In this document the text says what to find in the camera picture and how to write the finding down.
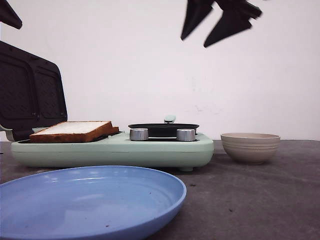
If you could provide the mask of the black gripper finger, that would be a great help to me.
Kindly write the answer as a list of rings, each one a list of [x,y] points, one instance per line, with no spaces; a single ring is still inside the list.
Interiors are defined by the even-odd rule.
[[[18,30],[23,26],[22,20],[7,0],[0,0],[0,22]]]

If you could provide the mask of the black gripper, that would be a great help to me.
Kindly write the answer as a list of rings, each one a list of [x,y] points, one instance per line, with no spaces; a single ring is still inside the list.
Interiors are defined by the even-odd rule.
[[[256,19],[262,15],[261,9],[247,0],[216,0],[216,2],[223,10],[222,16],[204,41],[205,48],[250,29],[252,27],[250,18]],[[213,3],[213,0],[187,1],[181,40],[185,40],[212,11]]]

